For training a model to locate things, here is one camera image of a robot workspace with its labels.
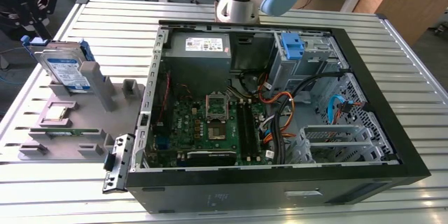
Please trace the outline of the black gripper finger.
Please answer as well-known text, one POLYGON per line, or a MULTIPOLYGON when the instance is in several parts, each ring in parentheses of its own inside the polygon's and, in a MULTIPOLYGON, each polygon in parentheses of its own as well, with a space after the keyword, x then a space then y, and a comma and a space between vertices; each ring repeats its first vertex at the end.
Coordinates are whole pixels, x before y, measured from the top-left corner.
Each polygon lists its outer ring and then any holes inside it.
POLYGON ((51 39, 50 32, 47 30, 49 19, 45 12, 30 13, 29 24, 34 28, 35 34, 42 39, 51 39))

